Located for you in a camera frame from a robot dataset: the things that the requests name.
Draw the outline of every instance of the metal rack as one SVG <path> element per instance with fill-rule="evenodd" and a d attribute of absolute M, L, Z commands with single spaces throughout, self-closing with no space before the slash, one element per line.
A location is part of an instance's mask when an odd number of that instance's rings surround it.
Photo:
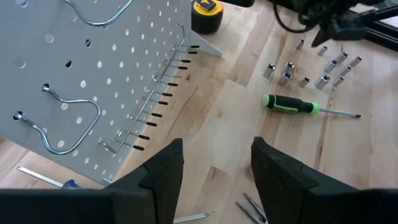
<path fill-rule="evenodd" d="M 131 150 L 144 150 L 134 143 L 150 139 L 140 131 L 162 117 L 153 110 L 178 86 L 170 79 L 194 54 L 191 39 L 214 50 L 191 32 L 190 9 L 189 0 L 2 1 L 0 136 L 108 185 Z"/>

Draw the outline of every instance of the pegboard hook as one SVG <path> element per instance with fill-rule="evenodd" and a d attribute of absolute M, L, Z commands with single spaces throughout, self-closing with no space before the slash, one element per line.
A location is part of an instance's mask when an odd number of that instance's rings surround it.
<path fill-rule="evenodd" d="M 54 90 L 52 90 L 50 88 L 50 85 L 48 85 L 48 84 L 44 84 L 42 86 L 42 91 L 50 93 L 55 99 L 57 99 L 59 102 L 62 102 L 62 103 L 90 103 L 90 104 L 94 105 L 96 108 L 96 116 L 95 116 L 94 120 L 90 123 L 90 125 L 88 126 L 86 131 L 80 136 L 80 138 L 77 140 L 77 142 L 71 148 L 64 150 L 64 151 L 58 151 L 58 150 L 55 150 L 53 147 L 51 147 L 51 145 L 49 143 L 49 139 L 48 139 L 45 131 L 39 125 L 35 124 L 33 121 L 26 118 L 22 112 L 19 111 L 14 115 L 15 120 L 25 122 L 26 124 L 28 124 L 30 127 L 35 129 L 40 134 L 40 137 L 42 138 L 44 147 L 46 148 L 46 150 L 48 150 L 48 152 L 51 152 L 52 154 L 55 154 L 55 155 L 69 154 L 69 153 L 73 152 L 75 149 L 77 149 L 77 147 L 80 146 L 80 144 L 87 137 L 88 133 L 90 133 L 90 131 L 94 128 L 94 125 L 97 123 L 97 121 L 101 117 L 101 107 L 97 102 L 95 102 L 93 100 L 86 100 L 86 99 L 66 100 L 66 99 L 60 97 Z"/>
<path fill-rule="evenodd" d="M 74 3 L 71 0 L 65 0 L 65 2 L 70 5 L 77 13 L 78 17 L 85 23 L 91 26 L 108 26 L 110 24 L 112 24 L 126 9 L 127 7 L 130 6 L 130 4 L 132 3 L 133 0 L 128 0 L 127 3 L 125 3 L 124 6 L 121 6 L 119 8 L 119 11 L 116 12 L 110 19 L 108 19 L 107 21 L 103 21 L 103 22 L 95 22 L 95 21 L 91 21 L 89 19 L 87 19 L 82 11 L 80 10 L 79 6 Z"/>

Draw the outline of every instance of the pegboard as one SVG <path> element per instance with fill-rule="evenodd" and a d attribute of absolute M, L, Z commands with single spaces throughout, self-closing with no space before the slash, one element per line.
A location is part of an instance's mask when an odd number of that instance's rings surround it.
<path fill-rule="evenodd" d="M 126 5 L 125 0 L 75 0 L 86 18 L 106 21 Z M 128 130 L 134 109 L 146 103 L 147 90 L 162 92 L 157 73 L 174 73 L 164 60 L 182 58 L 176 46 L 190 31 L 189 0 L 134 0 L 113 23 L 84 23 L 65 0 L 11 0 L 0 2 L 3 24 L 0 36 L 0 135 L 101 184 L 112 180 L 131 149 L 112 153 L 117 134 Z M 167 82 L 169 77 L 162 77 Z M 101 107 L 101 117 L 73 152 L 54 155 L 39 133 L 13 117 L 17 111 L 42 127 L 57 150 L 71 147 L 96 116 L 90 103 L 62 103 L 42 91 L 48 85 L 65 99 L 87 99 Z M 151 100 L 159 95 L 153 94 Z M 154 102 L 144 108 L 152 111 Z M 142 113 L 141 120 L 148 114 Z M 136 122 L 131 131 L 140 133 Z M 127 142 L 134 144 L 135 136 Z"/>

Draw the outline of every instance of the wooden surface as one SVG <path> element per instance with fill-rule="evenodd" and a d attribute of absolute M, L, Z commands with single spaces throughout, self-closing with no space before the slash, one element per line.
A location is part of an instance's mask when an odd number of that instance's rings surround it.
<path fill-rule="evenodd" d="M 286 33 L 274 19 L 271 5 L 257 1 L 244 9 L 224 5 L 224 19 L 216 34 L 205 37 L 223 52 L 218 58 L 192 55 L 190 69 L 180 72 L 180 86 L 171 88 L 168 106 L 159 105 L 154 118 L 159 126 L 147 128 L 146 150 L 132 151 L 118 177 L 135 169 L 174 138 L 184 140 L 184 176 L 176 217 L 209 212 L 195 223 L 252 223 L 234 204 L 247 202 L 248 193 L 259 202 L 250 169 L 250 146 L 254 136 L 307 165 L 359 189 L 398 187 L 398 53 L 367 41 L 327 42 L 324 57 L 311 49 L 316 31 Z M 281 10 L 282 19 L 298 28 L 292 12 Z M 305 39 L 302 50 L 295 46 Z M 350 58 L 333 71 L 337 73 L 353 57 L 360 63 L 338 88 L 323 90 L 313 82 L 324 65 L 342 50 Z M 294 80 L 279 86 L 277 80 L 286 62 L 295 64 Z M 268 80 L 262 71 L 277 65 Z M 301 89 L 297 83 L 310 77 Z M 353 111 L 361 119 L 330 114 L 282 114 L 264 109 L 261 97 L 279 94 L 316 101 L 322 107 Z M 96 183 L 58 166 L 9 141 L 0 146 L 0 187 L 52 187 L 18 172 L 25 166 L 60 182 L 74 178 L 84 187 Z"/>

